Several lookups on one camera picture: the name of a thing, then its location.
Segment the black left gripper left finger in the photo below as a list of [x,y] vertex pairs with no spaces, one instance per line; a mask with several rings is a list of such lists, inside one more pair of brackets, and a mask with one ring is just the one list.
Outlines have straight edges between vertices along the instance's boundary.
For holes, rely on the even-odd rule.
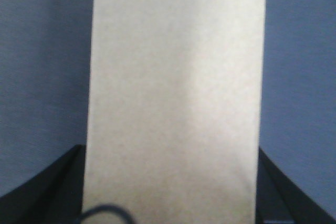
[[1,197],[1,223],[72,223],[81,213],[85,145]]

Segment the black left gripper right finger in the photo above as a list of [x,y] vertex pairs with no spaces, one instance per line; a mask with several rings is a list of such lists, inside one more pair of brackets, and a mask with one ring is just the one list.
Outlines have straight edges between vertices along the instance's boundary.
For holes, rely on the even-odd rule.
[[335,223],[260,148],[255,223]]

